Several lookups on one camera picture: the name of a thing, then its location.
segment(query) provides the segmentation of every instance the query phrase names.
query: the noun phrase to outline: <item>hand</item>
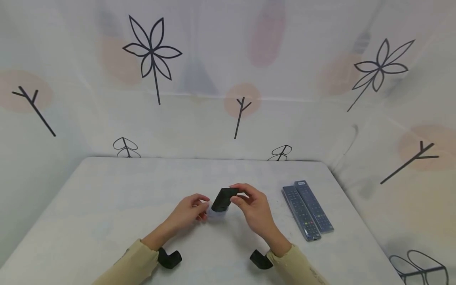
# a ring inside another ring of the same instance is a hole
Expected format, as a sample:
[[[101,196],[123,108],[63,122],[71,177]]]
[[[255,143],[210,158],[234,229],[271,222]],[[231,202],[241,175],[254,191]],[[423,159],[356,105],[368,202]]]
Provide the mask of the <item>hand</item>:
[[[188,227],[194,220],[206,221],[209,203],[203,203],[201,200],[208,202],[209,198],[201,194],[183,198],[169,217],[141,242],[151,250],[158,250],[179,230]]]
[[[276,256],[284,256],[291,249],[291,243],[275,225],[266,195],[249,184],[238,183],[230,187],[247,195],[233,196],[230,201],[242,210],[252,231],[266,241]]]

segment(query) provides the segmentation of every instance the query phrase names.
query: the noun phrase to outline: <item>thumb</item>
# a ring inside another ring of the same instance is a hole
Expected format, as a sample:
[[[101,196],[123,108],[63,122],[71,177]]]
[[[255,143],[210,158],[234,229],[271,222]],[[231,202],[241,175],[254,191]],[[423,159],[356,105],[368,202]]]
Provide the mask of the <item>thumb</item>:
[[[195,211],[199,214],[206,211],[209,208],[209,203],[201,203],[197,207],[194,207]]]
[[[232,196],[230,199],[229,199],[233,204],[235,204],[236,206],[238,206],[242,212],[245,212],[245,210],[247,210],[247,207],[249,206],[245,201],[244,199],[242,198],[239,198],[238,196]]]

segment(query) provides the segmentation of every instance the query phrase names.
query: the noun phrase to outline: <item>plastic wrapped remote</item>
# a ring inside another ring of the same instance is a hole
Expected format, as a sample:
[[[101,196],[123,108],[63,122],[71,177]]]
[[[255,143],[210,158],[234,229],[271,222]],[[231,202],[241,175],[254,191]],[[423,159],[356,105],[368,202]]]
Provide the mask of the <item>plastic wrapped remote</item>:
[[[312,217],[307,209],[304,201],[294,186],[285,186],[282,191],[285,200],[290,207],[291,213],[298,224],[299,230],[306,239],[306,241],[312,241],[321,239],[321,235],[318,233]]]
[[[332,227],[331,222],[329,221],[325,212],[321,208],[320,203],[315,198],[315,195],[313,194],[307,182],[305,180],[296,181],[295,188],[298,191],[304,203],[306,203],[306,206],[309,209],[309,212],[311,213],[312,218],[314,219],[316,226],[318,227],[320,232],[333,232],[334,228]]]

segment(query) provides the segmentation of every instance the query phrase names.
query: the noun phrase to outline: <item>black object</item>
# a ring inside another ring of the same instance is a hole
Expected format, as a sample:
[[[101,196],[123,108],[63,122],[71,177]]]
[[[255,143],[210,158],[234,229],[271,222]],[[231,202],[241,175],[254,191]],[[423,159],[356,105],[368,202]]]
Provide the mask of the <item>black object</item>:
[[[418,253],[418,254],[421,254],[429,259],[431,259],[432,261],[436,262],[438,265],[440,266],[437,266],[437,267],[432,267],[432,268],[428,268],[428,269],[424,269],[420,266],[418,266],[415,262],[412,261],[411,257],[410,257],[410,253],[412,252],[415,252],[415,253]],[[391,259],[393,258],[398,258],[402,261],[405,261],[406,263],[410,264],[412,267],[416,268],[417,271],[413,271],[413,272],[408,272],[408,273],[404,273],[400,270],[398,270],[394,264],[392,263]],[[389,261],[391,262],[391,264],[393,265],[394,269],[396,269],[397,273],[399,274],[399,276],[401,277],[402,281],[407,284],[407,277],[411,277],[411,276],[416,276],[416,275],[421,275],[421,278],[423,280],[423,285],[426,284],[426,285],[429,285],[429,281],[428,281],[428,276],[427,274],[430,273],[430,272],[435,272],[435,271],[444,271],[445,272],[445,276],[446,276],[446,282],[445,282],[445,285],[449,285],[450,283],[450,277],[448,275],[448,270],[446,269],[446,266],[444,266],[442,263],[438,262],[437,260],[433,259],[432,257],[428,256],[427,254],[424,254],[418,250],[415,250],[415,249],[411,249],[409,251],[407,251],[407,258],[409,260],[405,260],[403,257],[400,257],[398,255],[391,255],[389,257]]]
[[[182,261],[181,254],[176,250],[168,255],[163,248],[158,249],[158,263],[167,269],[173,269]]]
[[[284,186],[282,194],[284,195],[285,201],[295,218],[296,224],[302,233],[302,236],[306,241],[311,242],[314,240],[321,239],[321,235],[318,232],[312,216],[307,209],[306,204],[302,200],[301,195],[294,186]]]
[[[229,204],[231,201],[229,200],[232,196],[235,196],[239,193],[238,188],[222,188],[215,198],[214,204],[212,204],[211,209],[214,212],[224,212],[228,210]]]
[[[250,256],[250,260],[256,265],[256,267],[266,270],[273,266],[269,258],[262,255],[258,250],[255,250]]]
[[[323,211],[323,208],[320,206],[320,203],[316,199],[314,193],[309,187],[309,184],[305,180],[296,181],[295,188],[301,196],[302,200],[307,206],[312,218],[318,227],[320,233],[330,233],[334,232],[331,222]]]

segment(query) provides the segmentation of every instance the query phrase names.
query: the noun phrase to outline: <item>beige sleeve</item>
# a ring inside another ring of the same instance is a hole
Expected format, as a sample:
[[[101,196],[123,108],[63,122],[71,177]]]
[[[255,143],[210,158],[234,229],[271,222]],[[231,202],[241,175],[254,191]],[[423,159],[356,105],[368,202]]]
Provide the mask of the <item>beige sleeve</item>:
[[[150,250],[138,239],[92,285],[139,285],[152,275],[157,260],[158,252]]]
[[[329,285],[295,245],[283,257],[271,251],[266,256],[287,285]]]

